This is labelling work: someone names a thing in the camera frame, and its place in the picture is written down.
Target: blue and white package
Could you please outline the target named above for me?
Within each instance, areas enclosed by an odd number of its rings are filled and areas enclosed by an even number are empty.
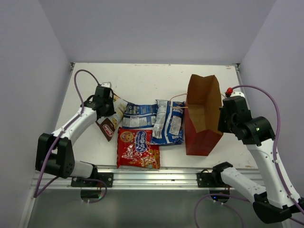
[[[156,122],[153,127],[152,139],[150,144],[153,145],[172,145],[182,144],[183,130],[181,127],[184,115],[184,102],[171,102],[157,100],[158,110],[156,115]]]
[[[136,105],[128,103],[123,115],[124,129],[153,127],[156,121],[157,104]]]

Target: gray wall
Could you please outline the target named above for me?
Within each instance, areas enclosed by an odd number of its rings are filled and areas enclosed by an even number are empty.
[[[239,63],[275,0],[40,0],[71,61]]]
[[[18,226],[40,134],[54,129],[69,61],[38,0],[2,0],[0,227]]]
[[[277,0],[241,63],[243,83],[264,88],[278,102],[281,113],[278,149],[293,185],[302,196],[303,9],[303,0]],[[257,91],[247,89],[246,92],[253,113],[266,116],[276,129],[276,113],[271,102]]]

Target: cable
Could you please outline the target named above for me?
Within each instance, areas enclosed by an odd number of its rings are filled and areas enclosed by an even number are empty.
[[[101,184],[104,186],[104,194],[103,194],[103,196],[101,196],[101,197],[99,197],[98,199],[93,200],[93,201],[90,201],[90,200],[88,199],[87,201],[85,201],[86,203],[97,203],[97,202],[101,201],[101,200],[105,197],[105,195],[106,195],[108,189],[107,189],[106,183],[104,183],[102,180],[90,179],[90,178],[79,178],[79,179],[82,179],[82,180],[84,180],[84,181],[87,180],[87,181],[99,182],[99,183],[101,183]]]
[[[301,222],[301,221],[299,221],[299,220],[297,220],[297,219],[295,219],[295,218],[290,218],[290,220],[292,220],[292,221],[294,221],[294,222],[296,222],[296,223],[299,223],[300,225],[303,225],[303,226],[304,226],[304,222]]]
[[[200,228],[200,227],[199,227],[199,224],[198,224],[197,218],[196,218],[196,210],[197,210],[197,208],[198,208],[199,203],[200,203],[203,199],[205,199],[205,198],[207,198],[207,197],[209,197],[209,196],[224,196],[224,197],[230,197],[230,198],[234,198],[234,199],[237,199],[237,200],[249,202],[249,200],[247,200],[246,198],[239,197],[239,196],[230,196],[230,195],[227,195],[227,194],[208,194],[208,195],[205,195],[205,196],[203,196],[202,198],[200,198],[200,200],[196,203],[196,205],[195,205],[195,207],[194,207],[194,221],[195,221],[195,225],[196,225],[197,228]],[[231,210],[233,210],[233,211],[237,214],[237,216],[240,218],[241,223],[242,223],[242,228],[245,228],[244,220],[243,220],[242,216],[240,215],[240,213],[239,213],[237,210],[235,210],[232,206],[227,205],[227,204],[221,204],[221,205],[223,205],[223,206],[225,206],[225,207],[228,207],[228,208],[230,208]]]
[[[45,157],[45,159],[43,161],[41,170],[40,170],[40,174],[39,174],[39,177],[38,177],[38,180],[37,180],[37,184],[36,184],[36,187],[35,187],[35,191],[34,191],[34,195],[33,195],[34,198],[38,197],[47,188],[47,186],[49,186],[54,180],[57,179],[57,178],[52,179],[49,183],[46,184],[46,186],[44,186],[41,190],[39,190],[39,186],[40,186],[40,183],[41,183],[41,180],[42,180],[42,177],[43,177],[43,173],[44,173],[44,170],[46,169],[47,161],[48,161],[48,159],[49,159],[49,157],[50,157],[53,149],[55,148],[58,140],[60,139],[60,137],[62,136],[62,134],[66,131],[66,129],[73,122],[75,122],[75,120],[77,120],[81,116],[81,114],[84,112],[84,109],[85,109],[84,101],[83,101],[82,96],[81,96],[81,94],[79,92],[79,89],[78,89],[78,86],[77,86],[77,81],[76,81],[76,77],[77,77],[77,75],[78,75],[79,72],[86,72],[86,73],[90,74],[95,79],[95,81],[97,82],[97,84],[100,85],[99,82],[98,82],[98,80],[97,80],[97,78],[91,72],[89,72],[87,70],[80,69],[80,70],[76,71],[76,73],[74,74],[74,85],[75,85],[76,92],[77,92],[77,94],[79,96],[79,99],[81,101],[81,111],[80,111],[80,114],[78,114],[77,116],[75,116],[70,122],[68,122],[66,124],[66,126],[63,128],[63,130],[59,133],[59,135],[55,138],[54,142],[50,146],[50,148],[49,148],[49,150],[48,150],[48,152],[46,154],[46,157]]]
[[[281,116],[280,116],[280,112],[279,112],[279,107],[276,103],[276,101],[274,100],[274,98],[268,93],[266,92],[264,89],[261,89],[257,86],[254,86],[254,85],[237,85],[235,87],[232,88],[232,90],[236,89],[236,88],[240,88],[240,87],[248,87],[248,88],[253,88],[253,89],[257,89],[259,91],[261,91],[262,93],[264,93],[265,95],[267,95],[270,100],[272,101],[272,103],[274,104],[275,106],[275,112],[276,112],[276,118],[277,118],[277,127],[276,127],[276,133],[275,133],[275,140],[274,140],[274,144],[273,144],[273,148],[272,148],[272,152],[273,152],[273,155],[274,155],[274,161],[277,160],[277,154],[276,154],[276,148],[277,148],[277,142],[278,142],[278,139],[279,139],[279,134],[280,134],[280,129],[281,129]],[[300,204],[295,201],[295,199],[292,197],[292,194],[284,180],[284,177],[282,175],[282,172],[281,172],[281,169],[280,169],[280,166],[278,163],[275,163],[275,168],[276,168],[276,171],[277,171],[277,174],[279,175],[279,178],[281,180],[281,183],[285,189],[285,191],[287,192],[288,194],[288,197],[291,199],[291,201],[295,204],[295,206],[300,210],[300,212],[304,215],[304,209],[301,208]]]

